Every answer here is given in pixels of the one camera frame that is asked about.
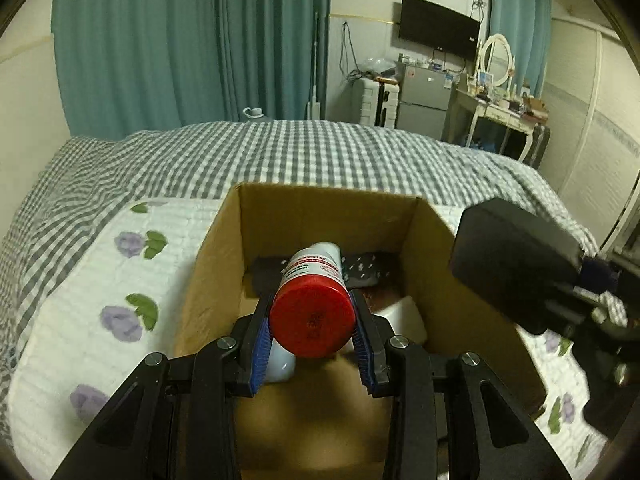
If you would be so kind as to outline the black rectangular box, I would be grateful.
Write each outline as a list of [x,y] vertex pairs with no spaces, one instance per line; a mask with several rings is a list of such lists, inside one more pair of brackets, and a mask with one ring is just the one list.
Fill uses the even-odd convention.
[[532,335],[551,327],[546,302],[577,282],[582,246],[553,222],[500,198],[462,212],[452,275]]

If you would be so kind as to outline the white charger cube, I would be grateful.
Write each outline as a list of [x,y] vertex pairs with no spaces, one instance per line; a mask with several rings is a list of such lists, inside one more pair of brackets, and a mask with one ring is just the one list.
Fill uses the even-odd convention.
[[427,341],[422,315],[412,297],[402,297],[393,304],[376,310],[375,314],[386,318],[396,335],[405,336],[416,344]]

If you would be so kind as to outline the light blue earbuds case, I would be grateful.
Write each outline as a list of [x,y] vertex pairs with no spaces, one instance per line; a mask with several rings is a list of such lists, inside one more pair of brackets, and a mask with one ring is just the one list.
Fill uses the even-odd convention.
[[272,340],[270,356],[266,368],[265,383],[287,382],[295,373],[296,356]]

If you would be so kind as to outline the white bottle red cap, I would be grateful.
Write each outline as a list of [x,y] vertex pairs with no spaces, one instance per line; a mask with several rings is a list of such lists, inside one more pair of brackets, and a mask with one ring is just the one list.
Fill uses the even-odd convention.
[[355,324],[340,248],[320,242],[296,252],[269,311],[273,338],[298,358],[325,359],[345,347]]

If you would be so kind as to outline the black remote control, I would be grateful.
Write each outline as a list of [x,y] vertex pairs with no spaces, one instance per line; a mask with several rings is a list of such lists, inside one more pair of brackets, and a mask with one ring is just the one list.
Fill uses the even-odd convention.
[[[279,287],[288,259],[258,258],[247,273],[254,292],[273,294]],[[397,285],[402,278],[399,256],[391,252],[367,252],[342,257],[343,280],[348,289]]]

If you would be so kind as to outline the white floral quilt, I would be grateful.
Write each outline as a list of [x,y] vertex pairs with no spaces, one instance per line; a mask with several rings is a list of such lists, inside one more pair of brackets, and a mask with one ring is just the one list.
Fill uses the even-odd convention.
[[[147,354],[178,356],[183,299],[224,200],[160,198],[121,212],[44,302],[9,392],[15,454],[32,477],[54,475]],[[460,210],[431,207],[454,235]],[[582,417],[585,376],[566,340],[515,329],[547,393],[537,426],[570,474],[586,478],[606,441]]]

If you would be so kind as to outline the dark suitcase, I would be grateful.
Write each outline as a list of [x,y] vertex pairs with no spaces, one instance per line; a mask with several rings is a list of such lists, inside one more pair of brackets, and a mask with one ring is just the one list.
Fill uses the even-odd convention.
[[533,132],[533,143],[530,147],[526,157],[525,163],[528,166],[538,169],[542,159],[544,158],[544,152],[547,149],[551,136],[551,130],[544,125],[536,125]]

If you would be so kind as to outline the white louvered wardrobe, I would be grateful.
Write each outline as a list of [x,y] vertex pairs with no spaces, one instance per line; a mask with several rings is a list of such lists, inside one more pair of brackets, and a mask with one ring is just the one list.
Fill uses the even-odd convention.
[[639,212],[639,73],[614,34],[577,18],[551,26],[542,100],[550,140],[539,166],[597,246]]

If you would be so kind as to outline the white dressing table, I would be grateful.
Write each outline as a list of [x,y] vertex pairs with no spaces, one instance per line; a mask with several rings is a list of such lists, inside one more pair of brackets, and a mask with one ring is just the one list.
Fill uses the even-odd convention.
[[480,118],[485,118],[506,128],[506,138],[502,142],[500,153],[503,152],[511,131],[524,134],[525,143],[521,153],[518,155],[518,161],[524,162],[525,157],[528,155],[534,143],[536,122],[526,119],[523,115],[511,112],[506,108],[491,104],[491,102],[477,99],[476,96],[472,96],[472,94],[466,91],[456,89],[451,92],[448,118],[446,119],[444,130],[444,137],[448,143],[455,144],[457,142],[458,119],[463,116],[464,112],[469,112],[472,117],[469,128],[463,136],[463,146],[466,148],[471,146],[477,122]]

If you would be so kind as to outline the open cardboard box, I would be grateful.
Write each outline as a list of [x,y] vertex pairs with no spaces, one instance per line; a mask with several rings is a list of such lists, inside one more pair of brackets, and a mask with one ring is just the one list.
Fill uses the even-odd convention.
[[356,314],[349,256],[382,252],[390,270],[369,292],[375,313],[410,297],[398,332],[439,356],[479,354],[528,414],[546,389],[515,327],[459,284],[448,268],[454,236],[423,198],[244,183],[232,188],[210,227],[183,299],[175,352],[186,356],[230,334],[254,310],[256,264],[276,257],[269,327],[296,359],[293,376],[235,400],[245,479],[377,479],[390,440],[390,399],[360,382],[347,341]]

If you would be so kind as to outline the oval white vanity mirror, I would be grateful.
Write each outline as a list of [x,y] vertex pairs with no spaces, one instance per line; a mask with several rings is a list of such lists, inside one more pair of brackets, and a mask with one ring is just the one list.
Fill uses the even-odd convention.
[[491,82],[495,87],[507,84],[515,70],[515,58],[509,41],[503,34],[490,35],[478,51],[476,72],[480,78]]

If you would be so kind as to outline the grey small refrigerator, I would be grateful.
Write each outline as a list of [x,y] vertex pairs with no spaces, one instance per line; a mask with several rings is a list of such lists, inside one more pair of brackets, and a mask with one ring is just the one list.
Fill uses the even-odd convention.
[[406,65],[401,81],[396,128],[440,140],[444,132],[454,76]]

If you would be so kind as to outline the grey checkered bedsheet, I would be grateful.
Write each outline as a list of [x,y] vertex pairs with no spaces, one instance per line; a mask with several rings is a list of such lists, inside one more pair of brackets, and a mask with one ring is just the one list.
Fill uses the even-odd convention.
[[590,231],[532,167],[417,133],[347,122],[206,122],[121,141],[68,140],[17,208],[1,243],[1,383],[9,387],[43,300],[107,222],[147,198],[216,200],[242,182],[352,188],[467,207],[494,197]]

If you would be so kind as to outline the white suitcase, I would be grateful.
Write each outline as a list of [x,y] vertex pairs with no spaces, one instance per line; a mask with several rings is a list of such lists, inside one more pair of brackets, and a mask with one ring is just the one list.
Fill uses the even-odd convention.
[[361,78],[352,85],[352,114],[355,124],[394,128],[399,103],[398,84]]

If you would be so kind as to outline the teal corner curtain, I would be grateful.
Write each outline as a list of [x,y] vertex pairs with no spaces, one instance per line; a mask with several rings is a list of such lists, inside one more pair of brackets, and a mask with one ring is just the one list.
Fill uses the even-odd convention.
[[540,96],[551,39],[552,0],[490,0],[489,32],[501,34],[515,58],[514,82]]

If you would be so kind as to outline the clear water jug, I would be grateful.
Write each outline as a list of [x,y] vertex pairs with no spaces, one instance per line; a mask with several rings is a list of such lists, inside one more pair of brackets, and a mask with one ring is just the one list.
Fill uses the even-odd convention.
[[264,122],[266,120],[260,107],[245,107],[242,110],[242,115],[247,122]]

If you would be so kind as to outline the green window curtain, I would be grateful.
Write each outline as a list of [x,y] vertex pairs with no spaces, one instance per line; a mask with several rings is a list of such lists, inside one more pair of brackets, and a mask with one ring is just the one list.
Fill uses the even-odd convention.
[[330,0],[53,0],[58,88],[73,136],[302,119],[326,92]]

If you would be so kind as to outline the black wall television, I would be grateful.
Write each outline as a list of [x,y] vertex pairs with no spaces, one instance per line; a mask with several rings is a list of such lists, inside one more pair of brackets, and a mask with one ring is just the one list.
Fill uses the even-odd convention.
[[431,1],[402,0],[398,36],[474,61],[480,22]]

